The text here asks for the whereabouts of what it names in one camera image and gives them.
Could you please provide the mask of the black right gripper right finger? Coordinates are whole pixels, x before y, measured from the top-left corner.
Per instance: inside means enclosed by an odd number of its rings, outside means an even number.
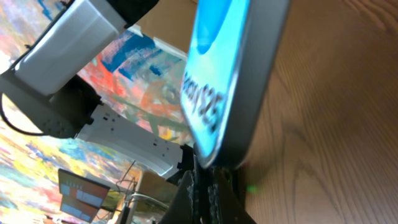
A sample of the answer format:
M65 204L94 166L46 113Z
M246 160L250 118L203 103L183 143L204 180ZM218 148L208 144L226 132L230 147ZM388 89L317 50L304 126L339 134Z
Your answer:
M211 224L256 224L236 198L224 174L212 170L212 184L208 187Z

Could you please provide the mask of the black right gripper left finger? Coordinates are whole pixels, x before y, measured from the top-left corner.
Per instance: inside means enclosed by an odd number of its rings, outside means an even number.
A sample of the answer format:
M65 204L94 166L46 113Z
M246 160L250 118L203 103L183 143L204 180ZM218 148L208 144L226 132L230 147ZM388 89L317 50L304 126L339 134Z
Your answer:
M177 194L159 224L199 223L192 171L184 173Z

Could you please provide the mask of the blue Galaxy smartphone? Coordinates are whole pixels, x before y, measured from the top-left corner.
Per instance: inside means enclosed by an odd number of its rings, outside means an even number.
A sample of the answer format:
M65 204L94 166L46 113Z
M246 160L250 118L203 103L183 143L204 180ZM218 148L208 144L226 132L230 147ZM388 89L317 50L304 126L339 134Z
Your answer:
M180 102L203 168L243 163L289 5L199 0Z

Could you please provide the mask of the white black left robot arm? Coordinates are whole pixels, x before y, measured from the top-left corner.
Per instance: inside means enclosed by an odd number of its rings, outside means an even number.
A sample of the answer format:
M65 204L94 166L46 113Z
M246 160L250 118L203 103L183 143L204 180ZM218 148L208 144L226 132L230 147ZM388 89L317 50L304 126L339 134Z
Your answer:
M1 74L1 94L39 136L78 138L114 149L176 184L195 166L193 149L162 139L103 103L78 72L134 25L155 1L70 1Z

